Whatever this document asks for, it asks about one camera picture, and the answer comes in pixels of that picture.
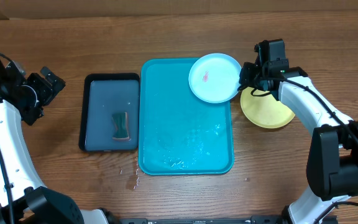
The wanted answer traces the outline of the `yellow plate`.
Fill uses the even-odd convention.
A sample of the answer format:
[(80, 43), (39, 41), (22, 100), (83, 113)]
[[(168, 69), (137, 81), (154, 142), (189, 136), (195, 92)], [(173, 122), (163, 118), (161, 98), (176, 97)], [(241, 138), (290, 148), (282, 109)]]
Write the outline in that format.
[(252, 88), (241, 93), (241, 109), (246, 118), (257, 126), (267, 129), (281, 128), (294, 117), (294, 112), (277, 101), (272, 95), (252, 96)]

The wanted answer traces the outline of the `light blue plate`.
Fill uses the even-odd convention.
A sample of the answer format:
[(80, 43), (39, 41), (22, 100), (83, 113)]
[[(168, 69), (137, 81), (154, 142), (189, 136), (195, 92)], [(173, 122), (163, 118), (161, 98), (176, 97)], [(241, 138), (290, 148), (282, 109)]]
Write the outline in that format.
[(229, 55), (213, 53), (199, 58), (191, 67), (191, 91), (207, 103), (223, 103), (238, 93), (241, 65)]

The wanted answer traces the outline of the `green sponge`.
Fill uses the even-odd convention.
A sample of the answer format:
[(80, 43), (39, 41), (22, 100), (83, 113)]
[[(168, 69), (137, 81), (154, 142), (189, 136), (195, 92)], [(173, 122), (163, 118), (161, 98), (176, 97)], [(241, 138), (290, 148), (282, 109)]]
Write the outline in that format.
[(112, 121), (115, 127), (115, 133), (112, 136), (114, 140), (130, 140), (127, 117), (127, 112), (114, 113), (112, 115)]

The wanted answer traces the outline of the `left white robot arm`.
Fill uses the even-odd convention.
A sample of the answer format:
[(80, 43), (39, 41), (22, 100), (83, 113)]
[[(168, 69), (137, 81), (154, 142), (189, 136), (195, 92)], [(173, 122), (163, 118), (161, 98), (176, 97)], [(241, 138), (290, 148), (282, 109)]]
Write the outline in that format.
[(64, 86), (47, 67), (25, 78), (13, 63), (0, 66), (0, 223), (110, 222), (105, 210), (81, 210), (46, 188), (24, 141), (22, 123), (41, 117)]

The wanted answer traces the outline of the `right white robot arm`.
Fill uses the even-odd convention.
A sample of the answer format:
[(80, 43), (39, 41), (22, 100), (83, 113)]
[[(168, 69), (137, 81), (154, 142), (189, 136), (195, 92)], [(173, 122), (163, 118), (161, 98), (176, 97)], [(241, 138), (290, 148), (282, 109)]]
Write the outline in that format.
[(286, 206), (276, 223), (336, 223), (329, 213), (340, 205), (358, 207), (358, 121), (338, 111), (300, 67), (287, 61), (246, 62), (240, 89), (266, 90), (289, 107), (311, 133), (306, 165), (308, 187)]

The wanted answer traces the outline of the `black water tray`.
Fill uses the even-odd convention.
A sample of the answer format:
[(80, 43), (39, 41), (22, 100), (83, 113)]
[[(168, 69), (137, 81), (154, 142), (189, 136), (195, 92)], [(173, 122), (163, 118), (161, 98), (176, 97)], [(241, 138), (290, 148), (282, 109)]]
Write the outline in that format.
[[(140, 76), (94, 73), (85, 78), (79, 148), (84, 152), (133, 151), (139, 145)], [(130, 140), (117, 141), (112, 115), (127, 112)]]

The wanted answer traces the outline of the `teal plastic tray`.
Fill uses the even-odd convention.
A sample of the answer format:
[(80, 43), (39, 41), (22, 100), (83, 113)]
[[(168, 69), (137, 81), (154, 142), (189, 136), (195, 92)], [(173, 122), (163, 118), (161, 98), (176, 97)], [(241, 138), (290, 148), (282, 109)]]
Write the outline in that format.
[(152, 59), (141, 71), (139, 165), (148, 175), (224, 174), (234, 165), (230, 103), (188, 84), (195, 58)]

